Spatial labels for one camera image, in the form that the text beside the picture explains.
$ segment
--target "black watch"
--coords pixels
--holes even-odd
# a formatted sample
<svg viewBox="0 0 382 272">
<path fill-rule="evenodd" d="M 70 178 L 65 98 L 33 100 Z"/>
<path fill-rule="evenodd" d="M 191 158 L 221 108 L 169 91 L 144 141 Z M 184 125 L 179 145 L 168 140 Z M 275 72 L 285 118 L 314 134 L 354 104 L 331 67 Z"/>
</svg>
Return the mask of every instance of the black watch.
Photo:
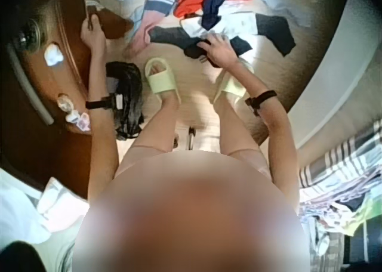
<svg viewBox="0 0 382 272">
<path fill-rule="evenodd" d="M 252 109 L 253 113 L 258 116 L 257 110 L 260 109 L 260 104 L 269 98 L 276 97 L 277 93 L 274 90 L 266 91 L 257 97 L 248 98 L 245 100 L 245 104 Z"/>
<path fill-rule="evenodd" d="M 115 99 L 113 95 L 103 97 L 100 101 L 87 101 L 85 107 L 88 110 L 104 108 L 104 109 L 113 109 L 115 107 Z"/>
</svg>

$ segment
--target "light green slide sandal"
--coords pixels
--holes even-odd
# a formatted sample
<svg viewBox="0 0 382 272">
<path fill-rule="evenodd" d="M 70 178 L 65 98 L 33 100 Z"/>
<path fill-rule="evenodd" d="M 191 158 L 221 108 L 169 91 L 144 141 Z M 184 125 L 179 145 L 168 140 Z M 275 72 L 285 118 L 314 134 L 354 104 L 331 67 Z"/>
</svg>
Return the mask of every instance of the light green slide sandal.
<svg viewBox="0 0 382 272">
<path fill-rule="evenodd" d="M 254 73 L 252 65 L 250 65 L 248 62 L 246 62 L 244 59 L 240 58 L 240 62 L 244 64 L 246 68 L 252 73 Z M 223 76 L 223 79 L 220 82 L 219 88 L 216 92 L 216 96 L 214 98 L 213 104 L 216 102 L 216 100 L 219 98 L 220 94 L 222 92 L 228 92 L 232 93 L 237 96 L 235 103 L 238 102 L 246 93 L 246 89 L 243 85 L 235 78 L 233 77 L 229 72 L 226 72 Z"/>
<path fill-rule="evenodd" d="M 150 75 L 152 64 L 155 62 L 161 63 L 166 67 L 166 69 L 157 74 Z M 168 65 L 166 59 L 160 57 L 151 58 L 144 67 L 144 75 L 150 85 L 152 92 L 158 96 L 160 101 L 161 98 L 158 95 L 159 93 L 169 90 L 175 90 L 179 99 L 179 103 L 181 103 L 181 98 L 179 96 L 174 74 L 172 73 L 170 65 Z"/>
</svg>

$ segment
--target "black bag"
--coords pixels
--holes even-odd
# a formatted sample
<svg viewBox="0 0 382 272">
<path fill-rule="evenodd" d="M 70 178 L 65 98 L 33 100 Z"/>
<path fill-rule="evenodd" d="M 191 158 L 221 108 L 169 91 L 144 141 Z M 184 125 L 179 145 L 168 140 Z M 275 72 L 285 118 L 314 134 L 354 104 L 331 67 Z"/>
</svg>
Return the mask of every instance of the black bag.
<svg viewBox="0 0 382 272">
<path fill-rule="evenodd" d="M 137 138 L 144 122 L 141 73 L 134 63 L 114 61 L 106 64 L 106 76 L 117 79 L 114 94 L 122 96 L 122 108 L 114 107 L 116 138 Z"/>
</svg>

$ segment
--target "hand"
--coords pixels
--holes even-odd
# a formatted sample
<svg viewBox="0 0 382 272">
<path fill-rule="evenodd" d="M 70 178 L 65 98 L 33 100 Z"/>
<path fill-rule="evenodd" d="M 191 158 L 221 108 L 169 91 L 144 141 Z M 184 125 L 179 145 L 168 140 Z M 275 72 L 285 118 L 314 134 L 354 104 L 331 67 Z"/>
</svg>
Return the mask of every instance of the hand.
<svg viewBox="0 0 382 272">
<path fill-rule="evenodd" d="M 91 24 L 92 29 L 89 28 L 88 18 L 82 22 L 81 39 L 90 49 L 92 56 L 103 57 L 106 53 L 106 38 L 96 14 L 91 16 Z"/>
<path fill-rule="evenodd" d="M 231 43 L 226 37 L 221 35 L 207 35 L 207 40 L 211 43 L 199 42 L 198 47 L 207 52 L 207 57 L 221 68 L 229 70 L 238 62 L 238 56 L 231 47 Z"/>
</svg>

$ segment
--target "floor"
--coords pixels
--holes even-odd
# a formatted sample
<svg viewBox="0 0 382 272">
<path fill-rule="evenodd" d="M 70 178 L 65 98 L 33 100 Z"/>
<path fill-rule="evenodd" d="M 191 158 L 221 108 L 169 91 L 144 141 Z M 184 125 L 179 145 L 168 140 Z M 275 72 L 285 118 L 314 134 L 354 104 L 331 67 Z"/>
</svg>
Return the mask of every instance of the floor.
<svg viewBox="0 0 382 272">
<path fill-rule="evenodd" d="M 145 0 L 98 0 L 108 9 L 127 18 L 136 7 L 144 4 Z M 322 60 L 330 40 L 335 32 L 342 13 L 345 0 L 324 0 L 315 7 L 311 27 L 299 27 L 292 21 L 289 26 L 297 46 L 292 52 L 282 57 L 266 38 L 258 36 L 257 46 L 248 52 L 248 59 L 252 59 L 255 74 L 269 86 L 276 90 L 282 104 L 287 110 L 296 102 L 303 89 L 313 76 Z M 252 0 L 244 5 L 244 10 L 272 15 L 272 11 L 261 0 Z M 162 27 L 179 26 L 179 19 L 170 15 L 162 23 Z M 215 82 L 221 69 L 213 68 L 209 63 L 200 63 L 186 57 L 182 50 L 172 45 L 151 44 L 141 54 L 132 60 L 122 58 L 123 40 L 109 43 L 109 59 L 133 62 L 140 69 L 145 62 L 154 56 L 161 56 L 168 60 L 177 78 L 178 88 L 182 97 L 182 105 L 178 115 L 176 132 L 179 135 L 178 150 L 186 148 L 186 138 L 190 126 L 196 128 L 195 150 L 219 152 L 219 119 L 213 111 L 211 99 L 215 95 Z M 148 121 L 159 109 L 159 101 L 150 93 L 144 82 L 143 113 Z M 236 111 L 245 122 L 247 128 L 258 143 L 267 137 L 266 127 L 259 118 L 255 118 L 249 108 L 239 101 Z M 119 157 L 122 159 L 132 141 L 118 141 Z"/>
</svg>

